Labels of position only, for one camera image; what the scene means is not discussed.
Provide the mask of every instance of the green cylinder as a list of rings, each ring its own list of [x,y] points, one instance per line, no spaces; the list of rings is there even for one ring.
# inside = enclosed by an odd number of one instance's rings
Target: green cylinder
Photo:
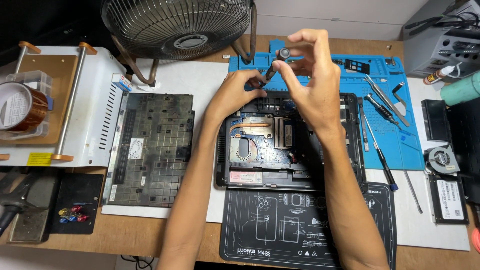
[[[442,87],[440,96],[448,106],[480,97],[480,71]]]

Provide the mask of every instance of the hand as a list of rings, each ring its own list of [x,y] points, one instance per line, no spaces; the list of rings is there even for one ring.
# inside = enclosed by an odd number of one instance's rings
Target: hand
[[[309,43],[289,48],[292,57],[303,59],[290,64],[273,62],[300,115],[320,141],[342,135],[344,138],[345,129],[340,123],[340,68],[332,63],[327,31],[302,29],[288,36],[288,40]],[[300,84],[296,77],[299,75],[311,77],[307,86]]]
[[[264,98],[267,92],[261,89],[245,91],[245,83],[259,88],[262,75],[258,70],[237,70],[230,72],[213,96],[205,110],[205,119],[214,120],[219,124],[229,115],[238,111],[243,105],[254,98]]]

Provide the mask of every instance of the black repair mat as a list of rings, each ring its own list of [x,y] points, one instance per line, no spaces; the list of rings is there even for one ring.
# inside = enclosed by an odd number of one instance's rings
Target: black repair mat
[[[386,184],[369,182],[368,186],[363,197],[393,270],[393,193]],[[299,269],[341,268],[327,220],[325,192],[227,189],[220,256],[229,261]]]
[[[102,188],[103,174],[66,173],[61,183],[59,196],[55,204],[50,233],[92,234],[95,225],[98,199]],[[84,222],[60,223],[58,211],[72,208],[73,203],[84,202],[80,213],[88,216]]]

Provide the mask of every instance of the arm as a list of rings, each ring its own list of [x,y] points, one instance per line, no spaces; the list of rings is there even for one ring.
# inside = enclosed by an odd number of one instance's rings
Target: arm
[[[158,270],[193,269],[202,241],[210,198],[216,137],[222,121],[266,92],[246,92],[247,82],[258,87],[257,70],[229,73],[205,110],[200,135],[175,198],[165,229]]]
[[[352,169],[345,170],[351,164],[340,124],[340,68],[332,63],[327,31],[303,29],[288,39],[309,43],[290,48],[291,56],[304,58],[290,65],[283,61],[274,65],[322,145],[328,220],[340,261],[345,269],[389,269],[382,239],[355,174]],[[312,78],[302,86],[296,75]]]

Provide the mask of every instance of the wooden desk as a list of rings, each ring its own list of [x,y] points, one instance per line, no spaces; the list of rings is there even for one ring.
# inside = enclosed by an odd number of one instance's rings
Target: wooden desk
[[[257,51],[268,51],[268,41],[271,39],[286,41],[286,37],[258,36]],[[250,35],[242,37],[244,48],[249,48]],[[333,54],[370,54],[397,56],[403,60],[403,43],[399,41],[374,41],[354,39],[330,39],[330,50]],[[225,48],[213,55],[203,57],[199,61],[228,62],[222,55],[236,55],[231,47]],[[106,173],[106,168],[86,167],[77,168],[75,172]],[[111,254],[126,254],[147,257],[160,255],[165,219],[138,218],[128,216],[102,215],[101,209],[97,212],[95,229],[91,235],[51,234],[50,239],[40,245],[20,245],[62,250],[99,252]],[[471,234],[474,225],[472,211],[468,208],[468,215],[472,225],[468,228]],[[218,248],[220,243],[219,223],[207,223],[197,260],[222,262]],[[0,238],[0,244],[6,243],[9,232]],[[480,268],[480,254],[470,242],[470,252],[423,247],[398,246],[396,252],[396,268],[404,269],[478,269]]]

